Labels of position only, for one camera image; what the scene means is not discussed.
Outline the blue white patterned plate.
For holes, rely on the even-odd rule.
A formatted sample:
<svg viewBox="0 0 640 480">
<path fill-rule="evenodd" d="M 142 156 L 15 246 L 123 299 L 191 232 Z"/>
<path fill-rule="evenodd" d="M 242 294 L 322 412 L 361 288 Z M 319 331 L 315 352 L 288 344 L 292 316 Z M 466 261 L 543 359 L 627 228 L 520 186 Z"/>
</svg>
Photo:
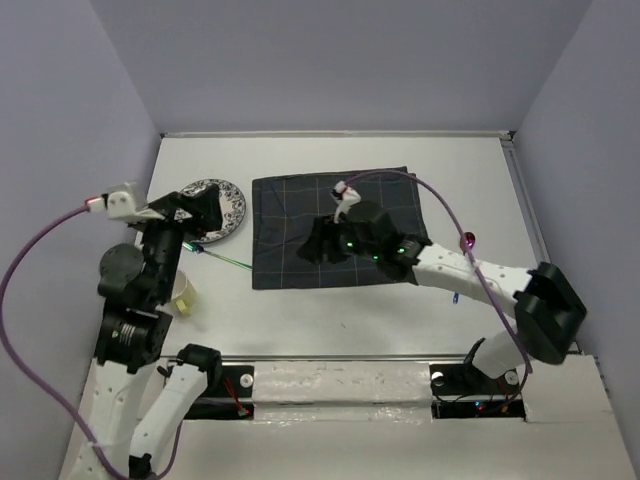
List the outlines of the blue white patterned plate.
<svg viewBox="0 0 640 480">
<path fill-rule="evenodd" d="M 208 231 L 204 236 L 195 240 L 195 243 L 204 245 L 212 244 L 229 237 L 241 226 L 247 211 L 247 202 L 244 194 L 238 186 L 227 180 L 197 180 L 182 188 L 180 193 L 193 197 L 209 190 L 212 186 L 218 187 L 223 222 L 220 230 Z"/>
</svg>

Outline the dark grey checked cloth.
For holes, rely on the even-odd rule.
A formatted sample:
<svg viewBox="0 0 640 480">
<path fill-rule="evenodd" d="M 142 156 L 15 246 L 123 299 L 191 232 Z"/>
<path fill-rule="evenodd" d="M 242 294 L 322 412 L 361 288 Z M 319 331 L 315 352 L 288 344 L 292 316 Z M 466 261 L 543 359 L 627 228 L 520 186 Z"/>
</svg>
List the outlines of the dark grey checked cloth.
<svg viewBox="0 0 640 480">
<path fill-rule="evenodd" d="M 252 288 L 255 290 L 363 287 L 392 281 L 373 261 L 313 265 L 297 255 L 308 239 L 313 220 L 331 215 L 335 184 L 356 171 L 318 172 L 258 178 L 252 181 Z M 380 174 L 360 180 L 356 191 L 364 200 L 387 210 L 398 230 L 424 236 L 418 185 L 404 176 Z"/>
</svg>

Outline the pale yellow cup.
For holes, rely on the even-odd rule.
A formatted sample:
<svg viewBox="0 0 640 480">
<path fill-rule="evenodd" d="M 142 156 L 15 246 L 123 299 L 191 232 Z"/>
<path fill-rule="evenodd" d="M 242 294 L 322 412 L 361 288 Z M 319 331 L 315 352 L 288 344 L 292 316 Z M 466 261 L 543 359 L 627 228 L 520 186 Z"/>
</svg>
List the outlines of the pale yellow cup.
<svg viewBox="0 0 640 480">
<path fill-rule="evenodd" d="M 198 294 L 189 277 L 181 270 L 176 272 L 168 308 L 179 317 L 188 317 L 197 302 Z"/>
</svg>

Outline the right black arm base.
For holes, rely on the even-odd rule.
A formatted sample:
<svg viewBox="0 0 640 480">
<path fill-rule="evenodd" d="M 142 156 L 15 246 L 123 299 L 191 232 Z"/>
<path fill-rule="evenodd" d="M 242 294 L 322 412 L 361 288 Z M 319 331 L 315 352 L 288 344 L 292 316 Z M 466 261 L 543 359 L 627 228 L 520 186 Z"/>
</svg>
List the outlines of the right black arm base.
<svg viewBox="0 0 640 480">
<path fill-rule="evenodd" d="M 492 379 L 467 364 L 432 364 L 431 410 L 435 419 L 526 418 L 515 370 Z"/>
</svg>

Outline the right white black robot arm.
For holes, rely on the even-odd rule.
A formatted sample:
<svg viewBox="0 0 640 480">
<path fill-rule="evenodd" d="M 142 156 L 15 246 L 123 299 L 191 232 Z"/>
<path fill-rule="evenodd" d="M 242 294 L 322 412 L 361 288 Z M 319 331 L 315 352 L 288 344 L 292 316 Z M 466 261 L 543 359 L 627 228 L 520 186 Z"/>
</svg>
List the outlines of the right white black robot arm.
<svg viewBox="0 0 640 480">
<path fill-rule="evenodd" d="M 496 308 L 504 330 L 474 344 L 460 368 L 462 384 L 482 392 L 531 361 L 562 364 L 587 310 L 554 264 L 515 268 L 473 260 L 429 238 L 402 232 L 388 212 L 363 201 L 312 223 L 298 256 L 312 264 L 361 257 L 391 280 L 458 293 Z"/>
</svg>

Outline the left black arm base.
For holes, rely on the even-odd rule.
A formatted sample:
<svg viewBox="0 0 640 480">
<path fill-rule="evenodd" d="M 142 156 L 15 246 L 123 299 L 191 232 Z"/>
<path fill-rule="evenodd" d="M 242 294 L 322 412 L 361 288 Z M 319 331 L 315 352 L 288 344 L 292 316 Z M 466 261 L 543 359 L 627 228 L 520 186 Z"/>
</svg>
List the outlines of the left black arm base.
<svg viewBox="0 0 640 480">
<path fill-rule="evenodd" d="M 175 359 L 158 366 L 163 389 L 153 407 L 180 423 L 182 420 L 245 421 L 254 416 L 252 390 L 239 380 L 249 371 L 223 367 L 218 359 L 187 362 Z"/>
</svg>

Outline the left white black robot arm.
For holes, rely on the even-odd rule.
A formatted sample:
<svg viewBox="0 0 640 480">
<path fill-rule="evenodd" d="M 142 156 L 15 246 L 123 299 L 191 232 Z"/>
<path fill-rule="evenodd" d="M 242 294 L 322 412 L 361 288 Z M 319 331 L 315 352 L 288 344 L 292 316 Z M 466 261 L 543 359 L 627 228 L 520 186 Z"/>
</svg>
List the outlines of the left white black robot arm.
<svg viewBox="0 0 640 480">
<path fill-rule="evenodd" d="M 180 425 L 198 395 L 221 383 L 219 351 L 189 344 L 146 415 L 138 415 L 157 371 L 173 317 L 171 298 L 183 244 L 221 228 L 219 189 L 185 195 L 170 192 L 152 202 L 124 183 L 85 203 L 138 230 L 141 244 L 118 244 L 99 263 L 104 300 L 94 350 L 94 384 L 85 440 L 69 473 L 72 479 L 160 479 L 162 456 L 174 448 Z"/>
</svg>

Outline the iridescent green fork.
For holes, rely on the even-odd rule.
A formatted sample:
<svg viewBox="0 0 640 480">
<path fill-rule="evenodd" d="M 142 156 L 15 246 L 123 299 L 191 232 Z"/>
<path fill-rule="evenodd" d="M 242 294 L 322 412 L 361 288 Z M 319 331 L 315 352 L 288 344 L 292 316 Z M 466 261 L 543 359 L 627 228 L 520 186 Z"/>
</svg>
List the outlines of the iridescent green fork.
<svg viewBox="0 0 640 480">
<path fill-rule="evenodd" d="M 218 259 L 220 261 L 226 262 L 228 264 L 234 265 L 236 267 L 242 268 L 244 270 L 248 270 L 248 271 L 252 271 L 253 268 L 250 264 L 232 259 L 230 257 L 206 250 L 202 245 L 196 244 L 196 243 L 189 243 L 189 242 L 184 242 L 183 243 L 183 247 L 194 254 L 199 254 L 199 255 L 207 255 L 210 256 L 212 258 Z"/>
</svg>

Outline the white foam strip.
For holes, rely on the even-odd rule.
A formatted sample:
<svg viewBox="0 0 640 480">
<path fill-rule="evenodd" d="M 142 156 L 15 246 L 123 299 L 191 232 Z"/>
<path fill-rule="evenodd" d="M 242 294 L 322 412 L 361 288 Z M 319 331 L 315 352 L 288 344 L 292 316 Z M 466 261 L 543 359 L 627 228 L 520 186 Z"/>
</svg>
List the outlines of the white foam strip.
<svg viewBox="0 0 640 480">
<path fill-rule="evenodd" d="M 423 404 L 429 365 L 411 361 L 277 361 L 255 366 L 256 404 Z"/>
</svg>

